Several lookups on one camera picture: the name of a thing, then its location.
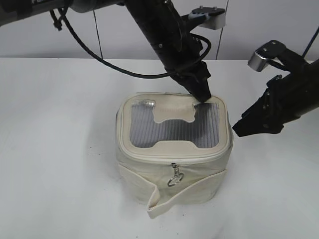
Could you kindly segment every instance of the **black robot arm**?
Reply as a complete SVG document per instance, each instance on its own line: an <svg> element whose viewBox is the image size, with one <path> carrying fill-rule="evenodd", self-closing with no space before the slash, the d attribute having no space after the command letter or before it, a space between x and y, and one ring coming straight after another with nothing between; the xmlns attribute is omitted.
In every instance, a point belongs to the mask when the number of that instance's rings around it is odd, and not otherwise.
<svg viewBox="0 0 319 239"><path fill-rule="evenodd" d="M258 72L268 64L290 74L271 79L262 97L243 113L233 127L240 137L280 133L285 123L319 107L319 60L309 64L303 56L272 40L257 49L248 63Z"/></svg>
<svg viewBox="0 0 319 239"><path fill-rule="evenodd" d="M225 25L225 10L222 8L200 7L188 15L180 16L170 0L0 0L0 3L0 26L49 11L59 30L61 21L53 9L59 9L63 15L62 8L88 12L112 4L125 5L168 72L158 75L158 78L171 76L200 102L211 97L207 83L210 73L202 61L208 51L200 55L203 49L201 40L206 39L190 31L199 25L210 29L222 28ZM129 75L143 77L134 73Z"/></svg>

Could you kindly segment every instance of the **bag lid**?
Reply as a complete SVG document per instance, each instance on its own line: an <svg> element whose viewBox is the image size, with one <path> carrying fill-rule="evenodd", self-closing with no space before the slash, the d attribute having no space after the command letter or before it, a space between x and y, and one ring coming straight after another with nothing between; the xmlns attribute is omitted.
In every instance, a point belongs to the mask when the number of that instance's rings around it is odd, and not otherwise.
<svg viewBox="0 0 319 239"><path fill-rule="evenodd" d="M117 140L136 161L212 161L231 146L227 108L217 97L200 104L191 95L140 93L119 110Z"/></svg>

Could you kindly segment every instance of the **insulated cooler bag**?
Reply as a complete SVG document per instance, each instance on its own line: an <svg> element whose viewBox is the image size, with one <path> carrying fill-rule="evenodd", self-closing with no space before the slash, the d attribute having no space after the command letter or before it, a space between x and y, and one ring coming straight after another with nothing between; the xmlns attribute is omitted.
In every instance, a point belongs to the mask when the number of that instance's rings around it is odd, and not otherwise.
<svg viewBox="0 0 319 239"><path fill-rule="evenodd" d="M140 93L117 115L117 159L132 194L153 219L175 204L213 198L226 174L232 131L225 103Z"/></svg>

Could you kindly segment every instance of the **mesh panel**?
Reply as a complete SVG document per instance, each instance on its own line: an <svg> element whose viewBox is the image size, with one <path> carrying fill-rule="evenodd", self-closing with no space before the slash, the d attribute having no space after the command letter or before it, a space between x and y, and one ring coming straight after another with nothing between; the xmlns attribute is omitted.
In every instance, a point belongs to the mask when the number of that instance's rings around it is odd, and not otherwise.
<svg viewBox="0 0 319 239"><path fill-rule="evenodd" d="M159 141L190 141L198 148L213 148L219 142L219 111L216 103L195 105L195 121L168 119L154 121L155 103L132 105L130 140L135 147L151 148Z"/></svg>

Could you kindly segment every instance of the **white tabletop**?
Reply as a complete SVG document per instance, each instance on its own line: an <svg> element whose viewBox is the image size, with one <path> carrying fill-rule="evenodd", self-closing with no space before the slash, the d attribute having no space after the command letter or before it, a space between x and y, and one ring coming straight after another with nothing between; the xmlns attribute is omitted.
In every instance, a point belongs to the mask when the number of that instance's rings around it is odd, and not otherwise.
<svg viewBox="0 0 319 239"><path fill-rule="evenodd" d="M114 60L139 73L159 61ZM208 61L231 123L280 71ZM170 78L125 76L91 59L0 59L0 238L317 239L319 110L279 135L235 137L215 198L155 220L115 158L115 115L135 92L185 92Z"/></svg>

